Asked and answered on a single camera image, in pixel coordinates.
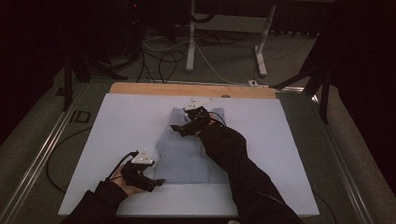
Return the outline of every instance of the black jacket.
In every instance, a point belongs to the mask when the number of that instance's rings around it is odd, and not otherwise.
[[[199,133],[206,155],[227,172],[233,201],[242,224],[303,223],[285,204],[270,177],[248,158],[246,139],[217,123]],[[127,198],[116,184],[87,191],[62,223],[112,223],[119,204]]]

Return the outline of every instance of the desk leg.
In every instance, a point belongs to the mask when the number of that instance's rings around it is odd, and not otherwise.
[[[195,0],[191,0],[191,15],[195,16]],[[186,70],[188,72],[194,69],[194,54],[195,54],[195,41],[194,41],[194,29],[195,23],[190,21],[190,44],[189,51],[187,52],[187,65]]]
[[[262,31],[262,41],[259,46],[254,47],[254,52],[256,54],[257,65],[259,66],[259,75],[261,77],[267,76],[267,70],[264,64],[264,58],[262,57],[262,49],[264,48],[265,40],[267,39],[268,33],[270,32],[271,22],[274,17],[276,10],[276,5],[272,5],[270,12],[268,13],[264,29]]]

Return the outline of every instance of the gray carpet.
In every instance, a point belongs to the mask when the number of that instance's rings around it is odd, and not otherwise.
[[[240,38],[243,34],[223,33],[228,37]],[[178,43],[187,41],[179,38]],[[259,77],[253,54],[253,46],[260,41],[259,35],[248,35],[242,41],[232,44],[217,44],[201,46],[200,50],[210,62],[214,73],[204,60],[199,50],[195,52],[194,70],[185,71],[186,60],[177,63],[175,73],[169,77],[170,81],[222,83],[224,80],[237,83],[248,83],[256,79],[261,84],[272,85],[297,74],[306,58],[307,53],[315,43],[315,38],[303,35],[270,35],[264,47],[268,76]],[[167,49],[174,46],[164,38],[152,39],[146,44],[155,49]],[[187,44],[181,44],[172,50],[187,52]],[[161,57],[163,54],[150,51],[149,53]],[[161,83],[159,74],[159,60],[146,55],[146,65],[157,83]],[[174,69],[174,63],[162,63],[163,77],[167,78]],[[132,66],[119,72],[120,75],[135,82],[141,65]],[[76,111],[91,112],[88,123],[69,122],[60,138],[63,139],[78,131],[93,125],[96,113],[104,95],[108,92],[112,80],[92,70],[94,78],[78,98]],[[142,78],[149,77],[144,71]],[[293,86],[303,87],[307,79],[301,80]],[[62,114],[63,98],[55,96],[55,92],[62,87],[62,73],[55,78],[55,85],[35,105],[26,118],[14,130],[12,135],[0,148],[0,208],[3,209],[10,199],[21,177],[33,161],[35,155],[42,148],[57,119]],[[384,178],[376,168],[367,146],[361,139],[359,131],[340,101],[337,89],[331,87],[329,102],[329,125],[323,125],[313,114],[316,107],[303,94],[280,92],[276,94],[281,100],[287,114],[287,119],[293,137],[311,183],[312,190],[318,203],[320,215],[304,217],[305,223],[394,223],[396,220],[395,197],[388,188]],[[50,174],[58,185],[65,187],[74,172],[85,141],[90,130],[66,140],[56,147],[50,161]],[[369,212],[370,222],[363,222],[356,214],[349,192],[340,177],[333,157],[332,144],[336,144],[346,162],[348,171],[353,176],[354,183],[359,190],[364,205]],[[63,199],[63,194],[54,188],[45,176],[45,169],[38,176],[30,190],[14,223],[57,223],[62,220],[57,216]]]

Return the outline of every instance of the blue cloth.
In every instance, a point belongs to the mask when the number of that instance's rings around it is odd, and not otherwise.
[[[213,112],[224,118],[223,108],[214,108]],[[170,127],[188,122],[183,109],[173,108],[169,124],[157,143],[160,159],[154,178],[166,179],[165,183],[172,184],[228,183],[227,174],[206,156],[201,139],[190,135],[181,137]]]

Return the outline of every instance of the person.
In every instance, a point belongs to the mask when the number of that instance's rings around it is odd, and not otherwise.
[[[303,223],[286,205],[270,176],[248,158],[246,139],[241,133],[211,122],[197,136],[206,155],[228,174],[241,224]],[[120,168],[115,176],[120,175]],[[120,203],[141,191],[127,186],[122,178],[102,182],[95,192],[85,193],[62,223],[114,223]]]

